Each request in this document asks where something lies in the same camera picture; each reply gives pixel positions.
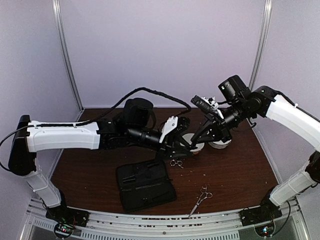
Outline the silver hair scissors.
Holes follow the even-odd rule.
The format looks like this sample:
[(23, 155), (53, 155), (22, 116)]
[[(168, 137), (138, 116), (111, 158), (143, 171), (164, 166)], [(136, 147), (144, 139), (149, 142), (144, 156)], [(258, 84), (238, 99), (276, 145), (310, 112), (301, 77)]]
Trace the silver hair scissors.
[(197, 202), (195, 203), (194, 207), (192, 208), (191, 212), (189, 213), (188, 217), (190, 218), (195, 211), (197, 210), (197, 208), (199, 207), (199, 205), (206, 199), (210, 199), (213, 197), (213, 194), (211, 192), (208, 191), (208, 187), (207, 185), (203, 186), (200, 189), (200, 196), (198, 197)]

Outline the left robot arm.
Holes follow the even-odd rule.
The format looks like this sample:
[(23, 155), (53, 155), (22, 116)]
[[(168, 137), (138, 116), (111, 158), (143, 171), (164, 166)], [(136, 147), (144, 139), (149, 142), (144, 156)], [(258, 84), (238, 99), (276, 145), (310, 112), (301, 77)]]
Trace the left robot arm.
[(159, 159), (186, 156), (189, 144), (182, 133), (190, 126), (190, 119), (180, 113), (170, 116), (161, 130), (148, 127), (155, 120), (153, 104), (144, 98), (125, 102), (121, 112), (112, 119), (98, 117), (82, 122), (39, 122), (29, 115), (20, 117), (13, 133), (8, 170), (24, 177), (32, 190), (43, 200), (61, 222), (72, 218), (61, 190), (42, 173), (36, 162), (37, 152), (54, 149), (112, 150), (129, 145), (157, 151)]

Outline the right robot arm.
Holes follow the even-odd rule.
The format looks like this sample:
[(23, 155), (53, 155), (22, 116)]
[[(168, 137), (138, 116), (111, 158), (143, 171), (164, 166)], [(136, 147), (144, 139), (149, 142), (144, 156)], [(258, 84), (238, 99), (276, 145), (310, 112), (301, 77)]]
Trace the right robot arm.
[(195, 95), (191, 103), (204, 113), (205, 121), (191, 139), (192, 145), (232, 139), (230, 130), (245, 119), (258, 116), (276, 122), (292, 131), (313, 149), (303, 167), (286, 181), (271, 189), (256, 210), (259, 220), (268, 220), (290, 198), (320, 182), (320, 121), (300, 108), (279, 90), (263, 85), (252, 91), (238, 75), (223, 81), (219, 90), (228, 107), (221, 107), (214, 97)]

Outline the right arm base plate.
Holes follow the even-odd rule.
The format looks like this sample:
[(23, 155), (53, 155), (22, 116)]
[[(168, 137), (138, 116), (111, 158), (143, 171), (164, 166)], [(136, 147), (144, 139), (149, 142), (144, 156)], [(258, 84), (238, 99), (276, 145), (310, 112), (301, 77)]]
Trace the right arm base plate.
[(254, 208), (245, 208), (239, 212), (242, 226), (255, 225), (263, 222), (268, 222), (282, 216), (282, 212), (276, 209), (272, 212), (263, 210), (261, 206)]

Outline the black zippered tool case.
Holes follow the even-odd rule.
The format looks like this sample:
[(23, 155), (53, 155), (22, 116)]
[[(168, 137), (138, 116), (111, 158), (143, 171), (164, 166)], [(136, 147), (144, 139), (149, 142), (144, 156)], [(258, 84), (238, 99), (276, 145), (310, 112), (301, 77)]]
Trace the black zippered tool case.
[(147, 160), (119, 166), (115, 171), (120, 202), (132, 213), (173, 202), (176, 190), (162, 160)]

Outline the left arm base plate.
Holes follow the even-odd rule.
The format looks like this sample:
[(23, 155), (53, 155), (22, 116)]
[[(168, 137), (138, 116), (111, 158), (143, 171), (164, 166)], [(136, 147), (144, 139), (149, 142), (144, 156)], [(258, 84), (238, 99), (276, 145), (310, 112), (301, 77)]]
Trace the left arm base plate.
[(71, 227), (86, 227), (89, 215), (88, 211), (74, 208), (67, 208), (65, 210), (49, 208), (46, 210), (45, 217)]

